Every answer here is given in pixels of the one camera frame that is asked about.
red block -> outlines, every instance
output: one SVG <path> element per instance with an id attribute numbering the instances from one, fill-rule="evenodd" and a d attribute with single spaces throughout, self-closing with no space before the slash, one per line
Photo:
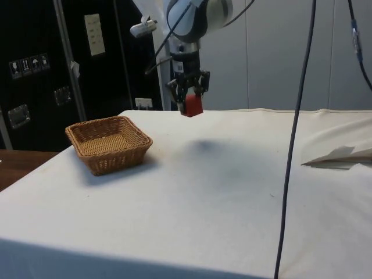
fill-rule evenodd
<path id="1" fill-rule="evenodd" d="M 184 116 L 193 117 L 203 113 L 202 97 L 195 94 L 187 95 L 186 100 L 186 111 L 183 113 Z"/>

black wire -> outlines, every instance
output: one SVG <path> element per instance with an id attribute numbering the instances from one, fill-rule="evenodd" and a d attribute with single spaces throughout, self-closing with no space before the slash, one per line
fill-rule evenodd
<path id="1" fill-rule="evenodd" d="M 172 61 L 173 60 L 173 57 L 168 57 L 166 59 L 163 59 L 161 60 L 159 63 L 157 63 L 156 65 L 152 66 L 149 70 L 147 70 L 145 72 L 145 75 L 148 76 L 152 71 L 154 71 L 157 67 L 159 67 L 161 64 L 164 64 L 168 61 Z"/>
<path id="2" fill-rule="evenodd" d="M 348 0 L 348 2 L 349 2 L 349 10 L 350 10 L 351 19 L 355 20 L 353 3 L 351 2 L 351 0 Z"/>
<path id="3" fill-rule="evenodd" d="M 226 26 L 229 26 L 230 24 L 234 23 L 235 21 L 237 21 L 237 19 L 239 19 L 239 17 L 241 17 L 251 6 L 252 4 L 255 2 L 256 0 L 251 0 L 251 2 L 248 4 L 247 7 L 244 8 L 244 10 L 242 10 L 236 17 L 234 17 L 230 22 L 226 23 L 223 27 L 226 27 Z"/>
<path id="4" fill-rule="evenodd" d="M 363 64 L 363 62 L 359 62 L 359 66 L 360 66 L 360 69 L 361 69 L 361 71 L 362 71 L 363 77 L 364 77 L 364 79 L 366 80 L 366 83 L 368 84 L 369 88 L 370 88 L 371 91 L 372 91 L 372 84 L 371 84 L 370 79 L 369 79 L 368 76 L 367 76 L 366 69 L 364 68 L 364 64 Z"/>
<path id="5" fill-rule="evenodd" d="M 178 18 L 178 20 L 176 21 L 176 23 L 174 24 L 174 26 L 170 29 L 167 37 L 165 37 L 164 41 L 162 42 L 162 44 L 160 45 L 160 47 L 158 48 L 158 50 L 156 51 L 154 57 L 152 58 L 152 61 L 151 63 L 149 64 L 149 66 L 146 68 L 146 71 L 145 71 L 145 74 L 146 75 L 149 75 L 151 74 L 151 72 L 156 69 L 156 67 L 153 67 L 152 65 L 155 63 L 156 64 L 156 58 L 157 56 L 159 55 L 159 53 L 162 51 L 163 47 L 166 45 L 168 39 L 170 38 L 170 36 L 172 36 L 173 32 L 175 31 L 175 29 L 177 28 L 177 26 L 180 24 L 181 20 L 184 18 L 184 16 L 186 15 L 186 13 L 188 12 L 188 10 L 190 9 L 192 3 L 190 2 L 187 7 L 185 8 L 185 10 L 183 11 L 183 13 L 181 14 L 181 16 Z"/>
<path id="6" fill-rule="evenodd" d="M 356 25 L 356 20 L 355 20 L 355 16 L 354 16 L 353 2 L 352 2 L 352 0 L 348 0 L 348 2 L 349 2 L 349 10 L 350 10 L 351 20 L 352 20 L 352 22 L 355 22 L 355 25 Z M 368 87 L 372 91 L 372 84 L 371 84 L 370 79 L 368 78 L 368 75 L 366 73 L 366 69 L 364 68 L 364 64 L 363 64 L 362 48 L 359 48 L 359 52 L 360 53 L 358 55 L 358 60 L 359 60 L 360 70 L 362 71 L 363 77 L 364 77 Z"/>
<path id="7" fill-rule="evenodd" d="M 289 144 L 287 170 L 285 172 L 283 204 L 282 204 L 282 214 L 281 214 L 281 227 L 280 227 L 280 239 L 279 239 L 279 247 L 278 247 L 277 262 L 276 262 L 276 266 L 275 266 L 274 279 L 278 279 L 278 277 L 279 277 L 280 260 L 281 260 L 281 253 L 282 253 L 282 249 L 283 249 L 283 242 L 284 242 L 285 217 L 286 217 L 286 214 L 287 214 L 287 196 L 288 196 L 289 177 L 291 175 L 292 155 L 293 155 L 293 149 L 294 149 L 294 145 L 295 145 L 297 124 L 298 124 L 298 119 L 299 119 L 299 114 L 300 114 L 300 109 L 301 109 L 301 102 L 302 102 L 302 95 L 303 95 L 303 87 L 304 87 L 304 84 L 305 84 L 307 64 L 309 63 L 310 50 L 312 48 L 312 42 L 313 42 L 315 13 L 316 13 L 316 0 L 313 0 L 312 15 L 311 15 L 311 21 L 310 21 L 310 30 L 309 30 L 309 38 L 307 40 L 306 55 L 305 55 L 305 60 L 303 62 L 301 81 L 300 81 L 300 87 L 299 87 L 299 91 L 298 91 L 298 98 L 297 98 L 297 104 L 296 104 L 296 110 L 295 110 L 295 118 L 294 118 L 293 127 L 292 127 L 291 142 Z"/>

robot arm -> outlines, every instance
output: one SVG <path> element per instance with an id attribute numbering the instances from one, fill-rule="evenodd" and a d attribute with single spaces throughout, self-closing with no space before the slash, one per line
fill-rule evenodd
<path id="1" fill-rule="evenodd" d="M 192 117 L 203 112 L 202 95 L 209 89 L 210 72 L 201 70 L 200 39 L 223 28 L 233 15 L 231 0 L 134 0 L 145 16 L 132 27 L 135 37 L 148 34 L 160 24 L 163 31 L 173 28 L 191 5 L 169 39 L 174 79 L 167 84 L 181 114 Z"/>

wooden floor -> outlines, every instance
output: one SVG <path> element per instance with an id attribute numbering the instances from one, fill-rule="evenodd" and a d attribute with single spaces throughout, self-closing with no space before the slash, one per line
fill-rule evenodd
<path id="1" fill-rule="evenodd" d="M 0 150 L 0 192 L 58 153 Z"/>

metal latch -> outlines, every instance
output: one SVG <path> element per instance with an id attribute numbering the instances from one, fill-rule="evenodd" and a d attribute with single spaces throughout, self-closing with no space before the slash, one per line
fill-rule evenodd
<path id="1" fill-rule="evenodd" d="M 10 125 L 14 130 L 31 121 L 27 105 L 20 105 L 19 107 L 8 111 L 8 117 Z"/>

